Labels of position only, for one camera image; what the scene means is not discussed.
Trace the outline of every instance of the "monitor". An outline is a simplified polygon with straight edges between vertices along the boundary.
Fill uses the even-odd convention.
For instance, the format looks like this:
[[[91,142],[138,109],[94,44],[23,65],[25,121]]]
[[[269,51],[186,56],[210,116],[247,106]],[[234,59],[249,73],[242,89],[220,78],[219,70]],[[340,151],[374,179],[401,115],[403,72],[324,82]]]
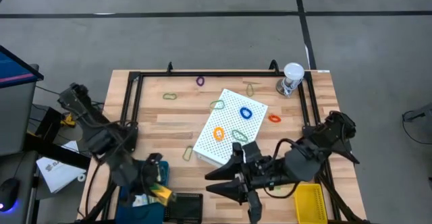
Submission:
[[[39,80],[42,74],[0,45],[0,88]]]

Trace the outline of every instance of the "butcher block tabletop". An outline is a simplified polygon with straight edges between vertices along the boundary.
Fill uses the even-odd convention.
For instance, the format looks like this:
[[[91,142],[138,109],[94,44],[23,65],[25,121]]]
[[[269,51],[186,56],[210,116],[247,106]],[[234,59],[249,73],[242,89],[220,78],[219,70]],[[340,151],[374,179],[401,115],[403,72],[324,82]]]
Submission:
[[[113,71],[103,109],[104,115],[111,121],[120,118],[129,72],[129,70]],[[146,70],[146,72],[156,72],[156,70]],[[311,71],[311,75],[320,118],[324,120],[330,111],[339,110],[331,74]],[[139,137],[132,156],[135,159],[145,160],[150,153],[160,152],[163,155],[163,161],[169,163],[169,188],[174,192],[203,194],[203,223],[249,223],[247,203],[240,206],[233,200],[205,190],[207,185],[217,183],[217,181],[204,179],[204,175],[216,167],[198,159],[193,153],[189,161],[185,161],[182,155],[186,147],[194,146],[210,116],[209,105],[218,100],[222,90],[226,88],[247,96],[246,87],[248,84],[252,84],[254,89],[254,94],[250,98],[269,106],[256,137],[262,154],[272,155],[277,142],[282,138],[293,140],[300,138],[304,122],[298,90],[295,90],[288,99],[280,95],[275,90],[275,84],[279,79],[278,77],[205,77],[204,85],[198,86],[196,77],[144,78],[137,119]],[[303,82],[303,86],[310,122],[314,122],[307,83]],[[135,90],[136,83],[132,88],[128,119],[131,118]],[[178,97],[176,100],[165,100],[163,99],[165,93],[176,93]],[[280,116],[281,122],[269,121],[268,115],[270,114]],[[285,151],[289,149],[289,144],[282,144],[279,157],[282,157]],[[336,190],[354,213],[360,218],[366,219],[353,164],[335,154],[332,154],[329,160]],[[81,199],[81,213],[84,213],[87,189],[96,165],[97,163],[93,159]],[[108,178],[108,166],[103,165],[95,176],[90,191],[90,210],[105,191]],[[292,185],[282,186],[280,189],[272,191],[272,194],[282,196],[288,193],[291,188]],[[297,223],[294,197],[276,199],[270,198],[263,190],[257,190],[257,192],[263,204],[263,214],[259,223]],[[327,215],[329,219],[332,219],[329,197],[325,190],[323,192]],[[118,192],[113,195],[111,200],[110,219],[115,216],[117,196]]]

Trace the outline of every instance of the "yellow plastic crate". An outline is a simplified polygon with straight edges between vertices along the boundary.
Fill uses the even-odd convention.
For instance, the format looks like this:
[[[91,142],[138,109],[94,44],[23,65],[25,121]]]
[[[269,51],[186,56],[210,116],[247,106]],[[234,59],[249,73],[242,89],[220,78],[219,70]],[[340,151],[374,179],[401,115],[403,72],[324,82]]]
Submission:
[[[327,224],[323,191],[319,184],[299,184],[294,192],[299,224]]]

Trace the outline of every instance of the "floor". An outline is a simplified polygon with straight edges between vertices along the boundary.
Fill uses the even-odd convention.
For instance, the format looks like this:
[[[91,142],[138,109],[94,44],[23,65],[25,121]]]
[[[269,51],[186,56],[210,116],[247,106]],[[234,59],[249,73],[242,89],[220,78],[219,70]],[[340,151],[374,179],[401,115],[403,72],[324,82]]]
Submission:
[[[143,18],[187,11],[287,14]],[[401,123],[403,112],[432,101],[431,24],[432,0],[0,0],[0,44],[40,65],[39,86],[59,92],[79,82],[96,101],[119,68],[161,69],[172,61],[184,69],[262,69],[276,59],[329,69],[341,110],[357,124],[356,172],[374,223],[432,219],[432,146],[410,140]],[[56,100],[41,90],[34,98],[58,109]],[[422,121],[407,130],[432,142]],[[82,188],[73,183],[43,200],[38,223],[73,221]]]

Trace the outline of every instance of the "white pegboard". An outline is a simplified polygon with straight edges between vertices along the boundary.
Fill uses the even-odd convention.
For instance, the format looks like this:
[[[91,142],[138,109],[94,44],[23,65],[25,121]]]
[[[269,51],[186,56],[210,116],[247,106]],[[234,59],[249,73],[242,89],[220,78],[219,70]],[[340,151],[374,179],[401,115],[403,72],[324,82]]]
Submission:
[[[217,167],[228,162],[232,154],[232,143],[239,142],[232,136],[232,131],[238,130],[247,136],[248,142],[239,142],[242,146],[254,141],[268,107],[227,89],[223,89],[219,100],[223,100],[225,107],[212,110],[210,118],[194,146],[194,152],[198,158]],[[218,102],[214,108],[221,106],[222,103]],[[250,119],[244,119],[241,116],[240,109],[242,107],[252,111]],[[213,131],[216,127],[222,127],[225,132],[222,141],[217,141],[213,137]]]

